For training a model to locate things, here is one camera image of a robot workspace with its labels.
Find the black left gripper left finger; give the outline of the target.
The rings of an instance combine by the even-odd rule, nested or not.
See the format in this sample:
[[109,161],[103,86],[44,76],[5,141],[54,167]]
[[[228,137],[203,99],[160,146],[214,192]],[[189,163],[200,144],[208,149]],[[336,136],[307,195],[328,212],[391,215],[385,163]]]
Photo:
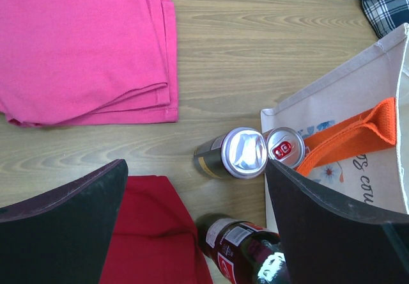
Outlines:
[[1,283],[98,283],[127,177],[118,159],[1,207]]

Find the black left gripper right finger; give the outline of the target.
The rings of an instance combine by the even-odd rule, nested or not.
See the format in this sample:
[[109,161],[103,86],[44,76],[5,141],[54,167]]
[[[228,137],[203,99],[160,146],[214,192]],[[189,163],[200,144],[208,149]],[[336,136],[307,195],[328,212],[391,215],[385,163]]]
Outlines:
[[408,215],[374,207],[266,166],[292,283],[408,283]]

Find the cola glass bottle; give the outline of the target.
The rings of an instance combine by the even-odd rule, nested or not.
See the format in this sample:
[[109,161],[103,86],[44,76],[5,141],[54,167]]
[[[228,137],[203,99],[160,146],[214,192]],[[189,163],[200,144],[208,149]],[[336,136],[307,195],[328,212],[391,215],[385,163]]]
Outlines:
[[199,247],[231,283],[289,283],[278,233],[227,214],[195,221]]

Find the beige canvas tote bag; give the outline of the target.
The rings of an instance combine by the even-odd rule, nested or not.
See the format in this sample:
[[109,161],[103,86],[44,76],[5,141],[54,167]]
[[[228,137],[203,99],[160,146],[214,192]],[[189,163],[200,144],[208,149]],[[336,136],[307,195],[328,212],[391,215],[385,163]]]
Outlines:
[[397,145],[314,168],[309,178],[356,200],[408,212],[408,24],[271,109],[261,111],[263,132],[295,129],[307,138],[373,108],[397,102]]

